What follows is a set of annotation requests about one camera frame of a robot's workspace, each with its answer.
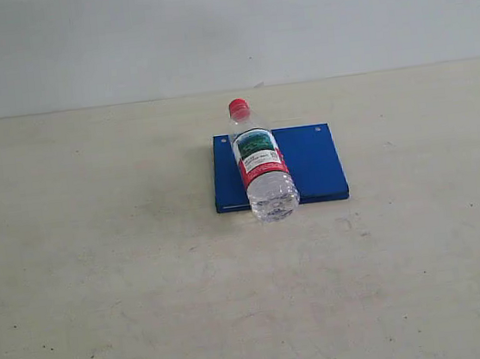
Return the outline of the blue binder folder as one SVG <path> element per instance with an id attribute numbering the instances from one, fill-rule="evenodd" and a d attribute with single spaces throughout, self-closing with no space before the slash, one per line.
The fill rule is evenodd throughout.
<path id="1" fill-rule="evenodd" d="M 301 203 L 347 200 L 350 189 L 326 123 L 275 128 L 273 136 L 284 155 Z M 250 209 L 245 187 L 228 142 L 213 138 L 216 211 L 221 214 Z"/>

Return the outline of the clear plastic water bottle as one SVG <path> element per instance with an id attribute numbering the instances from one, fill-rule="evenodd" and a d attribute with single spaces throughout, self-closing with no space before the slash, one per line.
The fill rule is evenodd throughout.
<path id="1" fill-rule="evenodd" d="M 245 99 L 231 101 L 228 112 L 228 139 L 253 215 L 264 223 L 287 218 L 300 195 L 273 132 Z"/>

